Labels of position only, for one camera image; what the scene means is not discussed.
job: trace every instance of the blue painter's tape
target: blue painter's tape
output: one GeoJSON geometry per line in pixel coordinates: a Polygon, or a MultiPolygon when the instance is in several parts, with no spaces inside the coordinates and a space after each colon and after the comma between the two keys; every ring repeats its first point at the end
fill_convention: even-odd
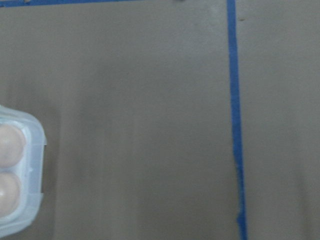
{"type": "Polygon", "coordinates": [[[59,5],[59,4],[85,4],[85,3],[103,3],[103,2],[125,2],[136,0],[7,0],[0,1],[1,7],[25,7],[25,6],[40,6],[40,5],[59,5]]]}
{"type": "Polygon", "coordinates": [[[236,0],[227,0],[233,155],[234,155],[237,178],[238,178],[239,208],[240,208],[237,222],[239,225],[241,240],[248,240],[245,177],[244,177],[242,130],[241,130],[241,108],[240,108],[240,90],[239,90],[239,64],[238,64],[236,16],[237,16],[236,0]]]}

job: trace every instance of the egg carton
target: egg carton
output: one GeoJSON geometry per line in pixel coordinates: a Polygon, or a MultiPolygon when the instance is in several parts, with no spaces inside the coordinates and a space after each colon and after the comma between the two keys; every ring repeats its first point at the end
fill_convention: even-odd
{"type": "Polygon", "coordinates": [[[34,116],[0,106],[0,238],[36,218],[45,145],[44,129],[34,116]]]}

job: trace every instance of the brown egg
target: brown egg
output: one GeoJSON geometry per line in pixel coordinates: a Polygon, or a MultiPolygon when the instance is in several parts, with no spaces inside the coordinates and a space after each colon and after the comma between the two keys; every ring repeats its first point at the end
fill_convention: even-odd
{"type": "Polygon", "coordinates": [[[0,218],[13,213],[19,205],[21,183],[13,173],[0,173],[0,218]]]}
{"type": "Polygon", "coordinates": [[[22,158],[26,138],[22,131],[9,124],[0,125],[0,168],[16,165],[22,158]]]}

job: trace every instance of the plastic container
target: plastic container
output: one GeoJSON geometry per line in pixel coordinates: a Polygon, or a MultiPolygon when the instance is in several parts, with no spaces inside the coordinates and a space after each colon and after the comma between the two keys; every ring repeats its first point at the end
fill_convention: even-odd
{"type": "Polygon", "coordinates": [[[45,145],[35,117],[0,106],[0,238],[29,226],[39,211],[45,145]]]}

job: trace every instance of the gray surface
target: gray surface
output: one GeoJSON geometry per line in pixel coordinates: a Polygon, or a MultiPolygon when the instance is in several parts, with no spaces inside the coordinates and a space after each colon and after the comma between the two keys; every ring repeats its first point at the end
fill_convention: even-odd
{"type": "MultiPolygon", "coordinates": [[[[238,0],[250,240],[318,240],[320,2],[238,0]]],[[[48,137],[6,240],[237,240],[224,0],[1,9],[0,103],[48,137]]]]}
{"type": "Polygon", "coordinates": [[[239,0],[252,240],[320,238],[320,2],[239,0]]]}
{"type": "Polygon", "coordinates": [[[224,0],[0,10],[0,102],[48,138],[6,240],[238,239],[224,0]]]}

